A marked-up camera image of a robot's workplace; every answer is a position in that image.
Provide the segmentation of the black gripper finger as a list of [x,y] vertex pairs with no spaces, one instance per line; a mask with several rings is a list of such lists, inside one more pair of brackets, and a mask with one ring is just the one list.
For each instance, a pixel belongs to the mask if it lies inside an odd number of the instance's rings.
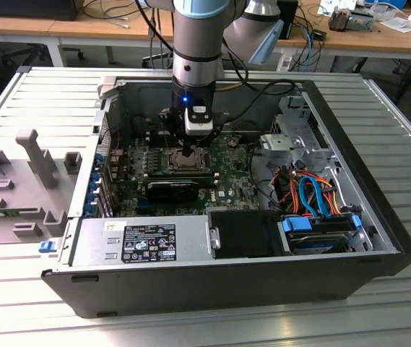
[[191,154],[195,149],[209,147],[221,133],[223,126],[223,113],[190,115]]
[[188,158],[191,155],[191,141],[180,114],[174,108],[164,108],[159,117],[168,132],[182,144],[182,155]]

